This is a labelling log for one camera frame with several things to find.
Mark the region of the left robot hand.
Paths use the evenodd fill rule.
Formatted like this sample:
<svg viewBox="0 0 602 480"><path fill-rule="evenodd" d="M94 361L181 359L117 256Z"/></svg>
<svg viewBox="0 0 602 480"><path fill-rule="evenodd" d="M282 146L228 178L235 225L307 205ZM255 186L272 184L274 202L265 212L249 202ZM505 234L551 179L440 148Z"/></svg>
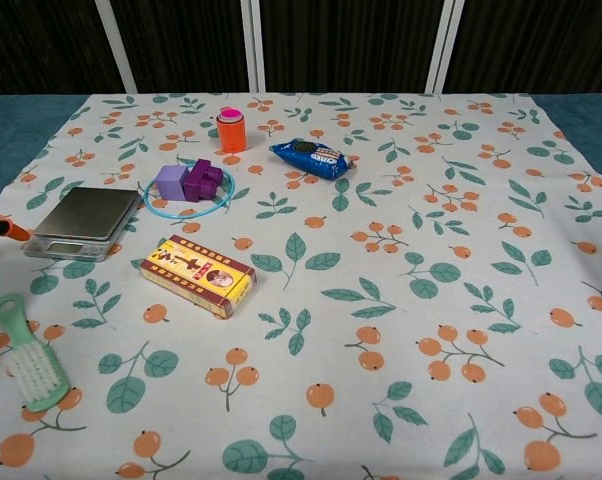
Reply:
<svg viewBox="0 0 602 480"><path fill-rule="evenodd" d="M31 239L31 233L28 230L16 225L9 218L0 219L0 236L19 242Z"/></svg>

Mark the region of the red yellow printed box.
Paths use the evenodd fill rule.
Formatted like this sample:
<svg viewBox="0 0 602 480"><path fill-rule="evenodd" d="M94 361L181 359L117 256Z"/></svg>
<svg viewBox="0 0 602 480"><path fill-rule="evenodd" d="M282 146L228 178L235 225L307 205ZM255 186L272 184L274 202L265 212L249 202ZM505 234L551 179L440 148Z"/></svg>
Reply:
<svg viewBox="0 0 602 480"><path fill-rule="evenodd" d="M160 243L139 269L144 278L220 319L231 317L257 283L252 267L178 235Z"/></svg>

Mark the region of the silver digital kitchen scale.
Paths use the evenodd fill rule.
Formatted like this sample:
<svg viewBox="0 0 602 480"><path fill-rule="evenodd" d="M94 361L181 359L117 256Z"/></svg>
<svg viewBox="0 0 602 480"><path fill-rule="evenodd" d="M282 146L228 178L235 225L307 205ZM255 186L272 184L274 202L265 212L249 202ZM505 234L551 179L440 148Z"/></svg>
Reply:
<svg viewBox="0 0 602 480"><path fill-rule="evenodd" d="M24 245L31 257L101 262L137 212L135 190L75 187L42 220Z"/></svg>

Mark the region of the teal table cover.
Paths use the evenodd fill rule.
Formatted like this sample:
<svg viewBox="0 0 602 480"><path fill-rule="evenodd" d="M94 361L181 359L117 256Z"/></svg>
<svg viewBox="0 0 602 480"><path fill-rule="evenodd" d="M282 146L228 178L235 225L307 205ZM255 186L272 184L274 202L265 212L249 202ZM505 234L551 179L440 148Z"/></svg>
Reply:
<svg viewBox="0 0 602 480"><path fill-rule="evenodd" d="M534 94L532 98L602 173L602 93ZM86 99L85 95L0 96L0 193Z"/></svg>

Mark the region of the green scrub brush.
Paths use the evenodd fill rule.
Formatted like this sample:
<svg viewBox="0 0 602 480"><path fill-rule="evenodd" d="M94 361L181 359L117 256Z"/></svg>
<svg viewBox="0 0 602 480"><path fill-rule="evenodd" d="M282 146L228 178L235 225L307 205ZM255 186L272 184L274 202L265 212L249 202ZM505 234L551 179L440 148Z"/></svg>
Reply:
<svg viewBox="0 0 602 480"><path fill-rule="evenodd" d="M40 412L57 405L70 391L70 382L52 348L32 333L19 294L0 297L0 326L10 338L6 362L26 407Z"/></svg>

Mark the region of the light purple cube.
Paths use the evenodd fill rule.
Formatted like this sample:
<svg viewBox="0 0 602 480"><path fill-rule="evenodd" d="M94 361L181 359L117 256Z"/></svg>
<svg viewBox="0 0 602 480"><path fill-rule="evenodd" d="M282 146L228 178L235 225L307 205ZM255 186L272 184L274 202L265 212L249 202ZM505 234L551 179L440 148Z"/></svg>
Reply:
<svg viewBox="0 0 602 480"><path fill-rule="evenodd" d="M188 168L180 165L164 165L155 177L160 197L169 201L185 201L184 181Z"/></svg>

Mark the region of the dark partition panel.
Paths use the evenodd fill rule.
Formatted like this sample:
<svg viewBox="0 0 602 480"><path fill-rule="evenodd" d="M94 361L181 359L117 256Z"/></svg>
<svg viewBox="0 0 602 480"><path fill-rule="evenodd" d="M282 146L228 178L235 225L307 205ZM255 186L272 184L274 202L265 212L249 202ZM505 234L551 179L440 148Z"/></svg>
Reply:
<svg viewBox="0 0 602 480"><path fill-rule="evenodd" d="M602 0L465 0L446 93L602 93Z"/></svg>
<svg viewBox="0 0 602 480"><path fill-rule="evenodd" d="M272 92L422 93L444 0L260 0Z"/></svg>
<svg viewBox="0 0 602 480"><path fill-rule="evenodd" d="M140 93L247 92L240 0L110 0Z"/></svg>
<svg viewBox="0 0 602 480"><path fill-rule="evenodd" d="M0 0L0 95L123 91L94 0Z"/></svg>

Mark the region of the dark purple building block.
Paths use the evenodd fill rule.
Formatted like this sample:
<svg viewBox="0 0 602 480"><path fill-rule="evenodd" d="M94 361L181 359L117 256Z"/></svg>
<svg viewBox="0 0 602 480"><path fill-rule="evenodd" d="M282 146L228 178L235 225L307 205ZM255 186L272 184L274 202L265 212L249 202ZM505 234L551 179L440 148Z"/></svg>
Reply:
<svg viewBox="0 0 602 480"><path fill-rule="evenodd" d="M189 202L212 200L222 179L221 168L214 166L209 160L198 159L183 181L185 200Z"/></svg>

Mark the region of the orange can with pink lid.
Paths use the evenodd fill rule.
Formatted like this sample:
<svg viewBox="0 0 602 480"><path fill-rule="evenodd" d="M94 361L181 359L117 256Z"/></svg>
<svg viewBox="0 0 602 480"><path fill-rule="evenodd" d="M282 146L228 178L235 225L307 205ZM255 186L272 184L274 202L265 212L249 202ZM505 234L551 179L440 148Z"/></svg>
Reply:
<svg viewBox="0 0 602 480"><path fill-rule="evenodd" d="M216 117L221 148L226 153L242 152L247 147L245 118L243 113L231 107L224 107Z"/></svg>

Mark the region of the blue cookie packet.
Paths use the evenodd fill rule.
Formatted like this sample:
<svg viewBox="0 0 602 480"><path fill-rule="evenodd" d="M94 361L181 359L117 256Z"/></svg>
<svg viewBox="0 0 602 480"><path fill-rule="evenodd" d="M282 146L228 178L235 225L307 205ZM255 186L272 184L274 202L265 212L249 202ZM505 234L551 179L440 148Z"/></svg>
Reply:
<svg viewBox="0 0 602 480"><path fill-rule="evenodd" d="M289 165L325 180L334 181L354 167L339 150L303 139L274 144L269 150Z"/></svg>

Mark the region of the white floral tablecloth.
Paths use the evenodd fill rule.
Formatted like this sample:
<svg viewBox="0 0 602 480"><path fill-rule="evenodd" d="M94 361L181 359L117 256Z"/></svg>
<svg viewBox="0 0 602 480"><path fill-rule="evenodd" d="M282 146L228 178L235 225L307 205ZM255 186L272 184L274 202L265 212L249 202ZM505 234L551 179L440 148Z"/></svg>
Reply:
<svg viewBox="0 0 602 480"><path fill-rule="evenodd" d="M354 167L269 150L295 138ZM216 196L162 199L198 159ZM0 480L602 480L602 173L532 96L93 95L0 218L75 187L145 202L100 263L0 238L0 297L70 382L31 412L0 326ZM231 317L141 274L173 235L255 270Z"/></svg>

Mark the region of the white frame post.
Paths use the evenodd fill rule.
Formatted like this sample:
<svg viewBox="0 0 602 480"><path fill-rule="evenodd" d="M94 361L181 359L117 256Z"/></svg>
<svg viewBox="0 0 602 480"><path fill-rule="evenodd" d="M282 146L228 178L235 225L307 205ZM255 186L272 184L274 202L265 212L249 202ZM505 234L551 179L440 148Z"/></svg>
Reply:
<svg viewBox="0 0 602 480"><path fill-rule="evenodd" d="M240 0L249 91L265 93L266 75L260 0Z"/></svg>
<svg viewBox="0 0 602 480"><path fill-rule="evenodd" d="M137 94L138 89L130 66L111 0L94 0L117 71L127 94Z"/></svg>
<svg viewBox="0 0 602 480"><path fill-rule="evenodd" d="M425 94L441 94L447 78L465 0L444 0L430 59Z"/></svg>

